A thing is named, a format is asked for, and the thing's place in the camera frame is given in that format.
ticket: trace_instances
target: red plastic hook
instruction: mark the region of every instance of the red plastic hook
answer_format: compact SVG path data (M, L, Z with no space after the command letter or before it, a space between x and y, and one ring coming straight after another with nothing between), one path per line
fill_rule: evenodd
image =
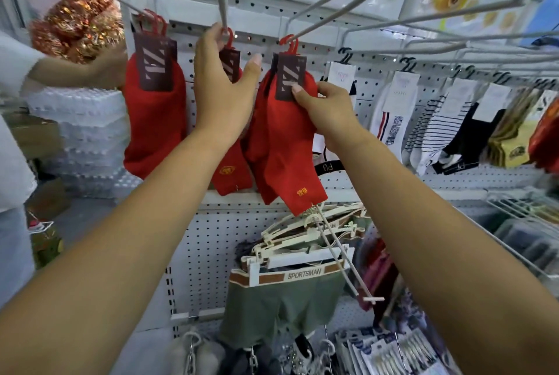
M227 32L229 33L229 40L227 41L227 44L225 44L225 47L227 49L231 49L232 48L231 45L233 44L233 37L234 37L233 30L229 26L227 26Z
M167 34L167 23L165 22L165 19L163 19L163 17L161 17L160 15L158 15L157 13L155 13L154 11L152 11L150 9L144 9L144 13L140 14L140 21L144 20L146 14L151 15L154 19L154 20L151 21L151 32L152 33L160 33L161 35L166 35ZM158 32L159 31L159 24L161 24L161 26L162 26L161 32Z
M283 37L283 38L279 41L279 44L280 44L280 45L286 44L286 43L289 41L289 39L290 39L291 37L293 37L293 36L294 36L294 35L293 35L292 33L290 33L289 35L286 35L285 37ZM290 41L290 43L289 43L289 49L287 50L287 52L288 52L289 54L297 54L297 49L298 49L298 48L299 48L299 40L298 40L298 39L295 39L295 41Z

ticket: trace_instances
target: stacked plastic container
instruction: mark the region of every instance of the stacked plastic container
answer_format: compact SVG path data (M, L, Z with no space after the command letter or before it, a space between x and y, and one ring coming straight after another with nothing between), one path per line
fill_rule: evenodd
M45 88L27 97L32 115L58 122L64 150L45 162L68 191L82 197L113 198L124 169L130 125L118 90Z

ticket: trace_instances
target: gray fabric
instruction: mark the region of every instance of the gray fabric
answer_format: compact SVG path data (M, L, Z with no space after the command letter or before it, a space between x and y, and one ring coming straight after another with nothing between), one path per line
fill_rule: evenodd
M31 279L35 261L23 206L0 213L0 308Z
M250 288L230 282L219 338L239 349L270 344L279 331L309 334L330 322L344 285L340 272Z

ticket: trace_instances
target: red sock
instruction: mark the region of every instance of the red sock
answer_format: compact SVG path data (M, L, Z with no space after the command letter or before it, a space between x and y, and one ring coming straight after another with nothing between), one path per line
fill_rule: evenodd
M126 66L122 93L130 117L130 143L124 167L145 179L186 137L186 83L181 67L173 62L172 91L144 91L136 69L136 54Z
M226 196L240 189L252 188L250 168L243 156L239 139L227 151L213 173L211 181L220 196Z
M305 91L318 96L311 74L305 73ZM316 128L295 101L276 100L276 78L268 97L270 152L264 177L268 185L297 216L328 199L312 164L312 139Z
M269 205L278 195L270 188L264 178L264 170L268 163L268 110L267 96L271 73L268 72L258 89L254 102L254 112L250 120L247 137L244 140L244 156L254 175L258 192L265 204Z

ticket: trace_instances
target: person's right hand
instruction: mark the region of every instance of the person's right hand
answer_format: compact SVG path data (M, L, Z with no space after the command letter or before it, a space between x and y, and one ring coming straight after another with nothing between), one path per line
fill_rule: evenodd
M293 85L291 90L297 103L309 113L317 132L324 135L328 149L339 154L342 146L361 141L369 132L355 117L347 90L323 81L317 86L324 97L309 96L298 84Z

